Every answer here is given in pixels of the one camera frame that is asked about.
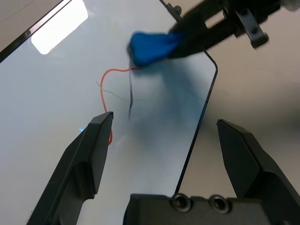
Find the blue sponge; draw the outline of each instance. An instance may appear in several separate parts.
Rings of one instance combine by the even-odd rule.
[[[136,32],[132,35],[129,47],[133,62],[144,67],[166,58],[181,43],[180,34],[147,34]]]

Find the screw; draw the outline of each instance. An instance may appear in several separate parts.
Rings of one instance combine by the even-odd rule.
[[[221,214],[226,214],[230,211],[228,201],[220,195],[212,195],[209,198],[210,206]]]
[[[191,209],[191,200],[184,194],[175,194],[171,199],[171,205],[178,212],[187,212]]]

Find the whiteboard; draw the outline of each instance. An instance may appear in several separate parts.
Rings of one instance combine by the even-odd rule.
[[[50,31],[38,30],[0,63],[2,224],[27,222],[65,148],[104,113],[97,82],[108,69],[128,69],[131,34],[174,24],[158,0],[71,3],[42,27]],[[128,72],[107,74],[113,140],[99,192],[77,224],[122,224],[131,193],[173,195],[214,73],[202,53],[132,71],[130,119]]]

